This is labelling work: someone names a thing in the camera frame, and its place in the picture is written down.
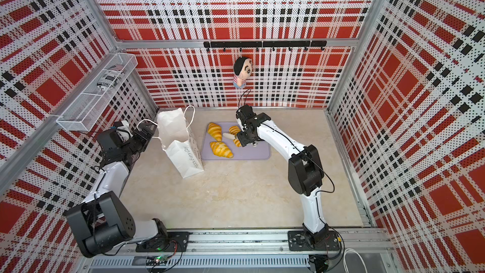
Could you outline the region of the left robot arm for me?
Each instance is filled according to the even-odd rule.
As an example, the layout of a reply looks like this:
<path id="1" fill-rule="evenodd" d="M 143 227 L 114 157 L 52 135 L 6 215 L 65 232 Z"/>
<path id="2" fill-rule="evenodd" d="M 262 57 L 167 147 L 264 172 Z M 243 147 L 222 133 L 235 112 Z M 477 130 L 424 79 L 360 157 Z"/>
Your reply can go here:
<path id="1" fill-rule="evenodd" d="M 64 213 L 84 257 L 111 256 L 113 248 L 131 243 L 145 249 L 170 243 L 161 220 L 136 221 L 119 199 L 154 134 L 154 125 L 139 125 L 133 131 L 111 128 L 98 135 L 102 151 L 99 176 L 82 203 Z"/>

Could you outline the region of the croissant front left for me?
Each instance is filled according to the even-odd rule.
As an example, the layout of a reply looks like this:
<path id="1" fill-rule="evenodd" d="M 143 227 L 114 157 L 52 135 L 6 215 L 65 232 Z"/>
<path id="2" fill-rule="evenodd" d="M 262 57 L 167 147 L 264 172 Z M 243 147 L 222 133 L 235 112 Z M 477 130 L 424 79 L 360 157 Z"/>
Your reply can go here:
<path id="1" fill-rule="evenodd" d="M 224 142 L 211 142 L 210 148 L 213 155 L 216 155 L 218 157 L 224 157 L 228 159 L 232 159 L 234 157 L 231 149 Z"/>

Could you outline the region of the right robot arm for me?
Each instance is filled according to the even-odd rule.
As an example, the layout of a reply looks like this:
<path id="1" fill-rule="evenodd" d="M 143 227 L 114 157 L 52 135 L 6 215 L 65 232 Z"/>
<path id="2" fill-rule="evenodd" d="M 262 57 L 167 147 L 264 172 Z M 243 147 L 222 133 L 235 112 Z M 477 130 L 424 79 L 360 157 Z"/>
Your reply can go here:
<path id="1" fill-rule="evenodd" d="M 287 179 L 300 196 L 303 206 L 303 230 L 315 242 L 328 233 L 328 224 L 321 214 L 320 194 L 325 172 L 314 145 L 305 146 L 290 138 L 265 113 L 256 114 L 249 105 L 236 111 L 241 131 L 236 135 L 242 146 L 264 141 L 288 162 Z"/>

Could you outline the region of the hanging doll toy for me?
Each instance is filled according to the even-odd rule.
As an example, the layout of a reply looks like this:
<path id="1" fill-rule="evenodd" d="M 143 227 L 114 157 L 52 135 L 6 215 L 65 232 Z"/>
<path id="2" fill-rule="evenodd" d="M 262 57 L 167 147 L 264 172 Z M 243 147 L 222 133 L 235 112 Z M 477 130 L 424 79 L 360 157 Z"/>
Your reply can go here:
<path id="1" fill-rule="evenodd" d="M 244 88 L 246 81 L 253 74 L 253 61 L 248 57 L 240 57 L 236 59 L 233 66 L 234 77 L 233 85 L 236 88 Z"/>

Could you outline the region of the lavender tray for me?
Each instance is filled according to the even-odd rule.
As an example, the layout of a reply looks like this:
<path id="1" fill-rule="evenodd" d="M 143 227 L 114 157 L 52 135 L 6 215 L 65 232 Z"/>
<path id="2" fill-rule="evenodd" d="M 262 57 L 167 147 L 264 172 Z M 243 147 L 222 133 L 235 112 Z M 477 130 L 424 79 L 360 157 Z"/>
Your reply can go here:
<path id="1" fill-rule="evenodd" d="M 254 145 L 247 145 L 245 147 L 237 147 L 233 140 L 222 137 L 223 143 L 225 143 L 228 148 L 231 150 L 233 157 L 221 157 L 215 155 L 212 152 L 212 148 L 210 146 L 211 142 L 216 142 L 216 140 L 209 134 L 206 133 L 203 139 L 202 150 L 200 151 L 200 155 L 202 160 L 205 161 L 258 161 L 258 160 L 267 160 L 270 159 L 271 156 L 271 146 L 266 142 L 258 142 L 256 146 Z"/>

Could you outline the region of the long ridged bread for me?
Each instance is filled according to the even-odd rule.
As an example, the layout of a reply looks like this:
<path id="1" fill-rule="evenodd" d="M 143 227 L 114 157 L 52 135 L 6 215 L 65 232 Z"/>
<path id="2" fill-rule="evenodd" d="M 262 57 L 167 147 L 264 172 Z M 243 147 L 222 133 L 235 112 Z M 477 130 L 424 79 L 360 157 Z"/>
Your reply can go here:
<path id="1" fill-rule="evenodd" d="M 229 128 L 229 133 L 231 135 L 234 136 L 234 138 L 232 139 L 232 141 L 234 142 L 235 146 L 236 147 L 241 147 L 241 142 L 239 141 L 239 139 L 237 138 L 237 134 L 241 131 L 241 129 L 239 128 L 239 126 L 235 125 L 235 126 L 231 126 Z"/>

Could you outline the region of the white paper bag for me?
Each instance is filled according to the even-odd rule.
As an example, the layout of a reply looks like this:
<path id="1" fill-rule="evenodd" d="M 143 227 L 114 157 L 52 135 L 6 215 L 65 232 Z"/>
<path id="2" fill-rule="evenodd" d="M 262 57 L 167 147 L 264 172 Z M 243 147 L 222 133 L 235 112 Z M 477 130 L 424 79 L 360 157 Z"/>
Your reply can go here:
<path id="1" fill-rule="evenodd" d="M 136 125 L 138 130 L 143 124 L 156 127 L 158 135 L 154 138 L 160 141 L 162 150 L 182 178 L 204 172 L 197 141 L 191 129 L 195 113 L 195 107 L 189 105 L 185 109 L 158 112 L 155 121 L 144 119 Z"/>

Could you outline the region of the croissant back left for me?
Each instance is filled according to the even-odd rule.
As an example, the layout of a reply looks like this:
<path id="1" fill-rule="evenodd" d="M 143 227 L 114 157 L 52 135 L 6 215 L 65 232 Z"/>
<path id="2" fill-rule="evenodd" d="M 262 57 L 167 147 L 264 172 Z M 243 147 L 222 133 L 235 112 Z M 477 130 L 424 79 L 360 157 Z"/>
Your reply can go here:
<path id="1" fill-rule="evenodd" d="M 210 122 L 208 124 L 207 128 L 207 133 L 216 141 L 216 142 L 221 142 L 222 141 L 222 128 L 220 125 L 216 123 Z"/>

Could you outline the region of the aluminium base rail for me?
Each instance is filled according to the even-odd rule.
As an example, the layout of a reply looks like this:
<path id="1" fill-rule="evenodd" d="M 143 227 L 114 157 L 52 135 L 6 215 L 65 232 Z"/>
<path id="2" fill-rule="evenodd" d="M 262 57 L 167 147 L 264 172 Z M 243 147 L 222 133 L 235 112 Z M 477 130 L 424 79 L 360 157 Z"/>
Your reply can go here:
<path id="1" fill-rule="evenodd" d="M 83 258 L 77 272 L 401 272 L 387 232 L 331 228 L 310 247 L 300 228 L 175 230 L 179 246 Z"/>

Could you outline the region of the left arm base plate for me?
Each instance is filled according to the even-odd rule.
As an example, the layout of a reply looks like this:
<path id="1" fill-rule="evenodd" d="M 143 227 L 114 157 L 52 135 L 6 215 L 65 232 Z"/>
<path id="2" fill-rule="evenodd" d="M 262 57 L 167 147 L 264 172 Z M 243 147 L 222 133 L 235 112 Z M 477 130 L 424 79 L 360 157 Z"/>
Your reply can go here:
<path id="1" fill-rule="evenodd" d="M 136 246 L 137 253 L 155 252 L 185 252 L 189 241 L 189 232 L 168 232 L 167 235 L 157 235 Z"/>

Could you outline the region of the croissant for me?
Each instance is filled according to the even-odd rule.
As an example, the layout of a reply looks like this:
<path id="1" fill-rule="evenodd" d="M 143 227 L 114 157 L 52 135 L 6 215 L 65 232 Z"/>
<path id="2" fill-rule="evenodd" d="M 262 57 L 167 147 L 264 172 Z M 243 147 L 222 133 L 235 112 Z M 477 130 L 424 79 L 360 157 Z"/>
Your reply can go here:
<path id="1" fill-rule="evenodd" d="M 234 157 L 231 149 L 224 142 L 211 142 L 210 148 L 213 155 L 216 155 L 218 157 L 224 157 L 228 159 L 232 159 Z"/>
<path id="2" fill-rule="evenodd" d="M 207 133 L 216 141 L 216 142 L 221 142 L 222 141 L 222 128 L 220 125 L 216 123 L 210 122 L 208 124 L 207 128 Z"/>

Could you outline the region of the can in basket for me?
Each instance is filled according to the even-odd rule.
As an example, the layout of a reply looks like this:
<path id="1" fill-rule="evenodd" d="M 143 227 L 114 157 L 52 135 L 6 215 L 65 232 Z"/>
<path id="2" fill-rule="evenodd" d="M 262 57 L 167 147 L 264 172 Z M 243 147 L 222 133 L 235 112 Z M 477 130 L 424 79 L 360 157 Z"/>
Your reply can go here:
<path id="1" fill-rule="evenodd" d="M 105 70 L 104 74 L 98 80 L 96 87 L 101 91 L 107 91 L 117 85 L 124 73 L 124 67 L 121 64 L 115 64 Z"/>

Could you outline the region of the black hook rail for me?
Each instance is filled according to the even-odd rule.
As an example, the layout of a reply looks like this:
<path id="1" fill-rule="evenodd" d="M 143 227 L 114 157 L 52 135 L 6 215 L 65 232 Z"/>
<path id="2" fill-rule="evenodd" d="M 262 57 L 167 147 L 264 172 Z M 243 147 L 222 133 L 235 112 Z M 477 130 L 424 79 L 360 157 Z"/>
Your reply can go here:
<path id="1" fill-rule="evenodd" d="M 249 49 L 249 48 L 324 48 L 326 40 L 257 40 L 257 41 L 207 41 L 205 49 Z"/>

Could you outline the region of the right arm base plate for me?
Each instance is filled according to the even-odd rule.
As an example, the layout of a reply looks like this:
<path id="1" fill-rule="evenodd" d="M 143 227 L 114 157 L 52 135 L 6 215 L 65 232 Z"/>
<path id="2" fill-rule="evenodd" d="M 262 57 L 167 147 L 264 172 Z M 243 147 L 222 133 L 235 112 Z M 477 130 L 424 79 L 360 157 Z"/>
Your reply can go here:
<path id="1" fill-rule="evenodd" d="M 335 231 L 324 231 L 322 234 L 317 233 L 316 235 L 303 230 L 288 231 L 287 239 L 289 250 L 292 252 L 338 252 L 341 249 Z"/>

